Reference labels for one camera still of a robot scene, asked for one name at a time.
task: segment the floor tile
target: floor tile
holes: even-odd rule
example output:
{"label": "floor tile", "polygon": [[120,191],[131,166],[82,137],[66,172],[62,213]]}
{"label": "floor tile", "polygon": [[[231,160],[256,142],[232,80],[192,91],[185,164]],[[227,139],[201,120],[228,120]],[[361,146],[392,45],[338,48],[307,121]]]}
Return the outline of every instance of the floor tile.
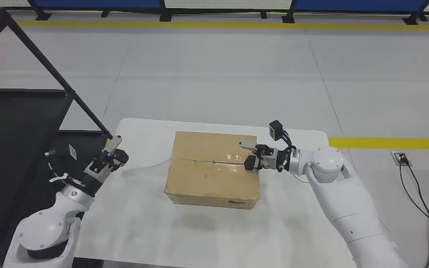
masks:
{"label": "floor tile", "polygon": [[118,79],[103,122],[115,129],[125,117],[268,126],[341,135],[320,80]]}
{"label": "floor tile", "polygon": [[311,79],[320,73],[301,29],[139,28],[121,77]]}
{"label": "floor tile", "polygon": [[306,29],[325,79],[427,82],[425,31]]}
{"label": "floor tile", "polygon": [[[23,27],[25,33],[62,75],[81,78],[117,77],[130,44],[129,30],[86,27]],[[0,73],[48,77],[15,34],[1,33]]]}
{"label": "floor tile", "polygon": [[345,136],[427,137],[425,82],[326,80]]}

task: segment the table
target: table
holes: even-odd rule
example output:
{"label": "table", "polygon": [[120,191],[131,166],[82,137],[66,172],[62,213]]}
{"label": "table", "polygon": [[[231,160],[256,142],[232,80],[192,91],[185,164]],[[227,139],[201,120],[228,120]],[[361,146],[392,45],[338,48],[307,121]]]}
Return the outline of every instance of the table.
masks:
{"label": "table", "polygon": [[[260,171],[261,200],[252,210],[173,204],[164,186],[176,131],[256,135],[258,143],[284,147],[267,127],[123,119],[117,134],[129,162],[85,214],[76,257],[175,267],[355,267],[310,185],[286,172]],[[321,131],[288,132],[303,149],[328,145]]]}

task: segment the blue wall panel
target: blue wall panel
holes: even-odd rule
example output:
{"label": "blue wall panel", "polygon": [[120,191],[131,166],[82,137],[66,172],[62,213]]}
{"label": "blue wall panel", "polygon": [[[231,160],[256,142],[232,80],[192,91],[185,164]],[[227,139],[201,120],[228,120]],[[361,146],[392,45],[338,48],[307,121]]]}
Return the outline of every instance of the blue wall panel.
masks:
{"label": "blue wall panel", "polygon": [[39,7],[160,7],[159,0],[36,0]]}
{"label": "blue wall panel", "polygon": [[296,9],[332,11],[417,11],[424,0],[298,0]]}

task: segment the yellow floor line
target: yellow floor line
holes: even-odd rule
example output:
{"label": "yellow floor line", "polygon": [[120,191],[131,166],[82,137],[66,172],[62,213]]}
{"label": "yellow floor line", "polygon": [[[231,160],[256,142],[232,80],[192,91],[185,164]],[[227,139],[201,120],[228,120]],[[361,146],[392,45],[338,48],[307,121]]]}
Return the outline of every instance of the yellow floor line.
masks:
{"label": "yellow floor line", "polygon": [[61,27],[231,27],[231,28],[284,28],[284,29],[351,29],[389,31],[429,31],[429,25],[377,25],[335,23],[259,23],[232,21],[17,21],[21,26]]}
{"label": "yellow floor line", "polygon": [[337,148],[429,149],[429,138],[329,137],[329,144]]}

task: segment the black pole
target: black pole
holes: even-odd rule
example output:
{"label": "black pole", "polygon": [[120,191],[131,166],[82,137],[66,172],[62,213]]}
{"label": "black pole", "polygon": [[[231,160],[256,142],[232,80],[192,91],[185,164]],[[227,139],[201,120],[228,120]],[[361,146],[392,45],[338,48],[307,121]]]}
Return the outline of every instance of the black pole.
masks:
{"label": "black pole", "polygon": [[292,3],[290,3],[288,14],[286,14],[286,16],[282,16],[282,20],[284,23],[295,23],[294,12],[296,9],[297,2],[298,0],[292,0]]}
{"label": "black pole", "polygon": [[32,42],[32,40],[25,34],[25,32],[17,25],[15,20],[10,16],[10,14],[4,10],[1,10],[5,19],[8,20],[7,26],[15,33],[15,35],[24,43],[24,45],[30,50],[30,52],[40,61],[40,63],[45,66],[46,70],[60,83],[60,85],[66,90],[68,94],[73,96],[73,99],[78,103],[78,105],[86,112],[86,114],[94,121],[94,123],[101,129],[101,131],[107,134],[109,139],[112,139],[113,136],[106,129],[106,127],[100,122],[96,115],[88,108],[88,106],[83,102],[83,100],[77,95],[76,91],[67,83],[67,81],[61,76],[61,74],[55,69],[55,67],[50,63],[50,61],[43,55],[39,48]]}
{"label": "black pole", "polygon": [[27,2],[29,3],[29,5],[31,5],[34,12],[38,15],[36,21],[47,21],[52,15],[51,13],[45,13],[45,11],[43,11],[40,7],[36,5],[36,2],[34,0],[28,0]]}
{"label": "black pole", "polygon": [[407,25],[418,25],[418,22],[416,21],[418,18],[420,18],[422,21],[427,21],[426,17],[424,16],[423,12],[424,9],[429,5],[429,0],[426,0],[423,5],[417,10],[417,12],[411,13],[409,17],[403,17],[402,20]]}
{"label": "black pole", "polygon": [[160,21],[162,22],[170,22],[172,20],[172,14],[166,8],[166,2],[164,0],[160,0]]}
{"label": "black pole", "polygon": [[8,16],[6,11],[0,7],[0,33],[6,28],[7,26],[7,21],[8,21]]}

